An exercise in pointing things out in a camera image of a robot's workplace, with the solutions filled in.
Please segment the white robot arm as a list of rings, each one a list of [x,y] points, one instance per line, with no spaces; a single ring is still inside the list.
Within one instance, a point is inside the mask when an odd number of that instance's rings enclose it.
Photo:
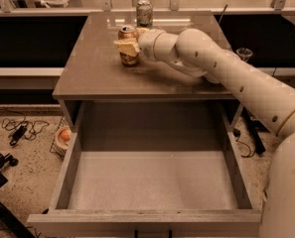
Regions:
[[[163,61],[187,75],[210,74],[282,139],[268,172],[258,237],[295,238],[295,88],[220,48],[197,29],[178,35],[141,29],[114,45],[121,53]]]

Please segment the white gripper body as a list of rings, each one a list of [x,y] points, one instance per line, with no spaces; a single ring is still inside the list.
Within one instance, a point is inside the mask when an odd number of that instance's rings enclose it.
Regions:
[[[152,29],[138,38],[140,55],[145,60],[160,61],[160,53],[156,50],[156,43],[160,36],[165,34],[164,30]]]

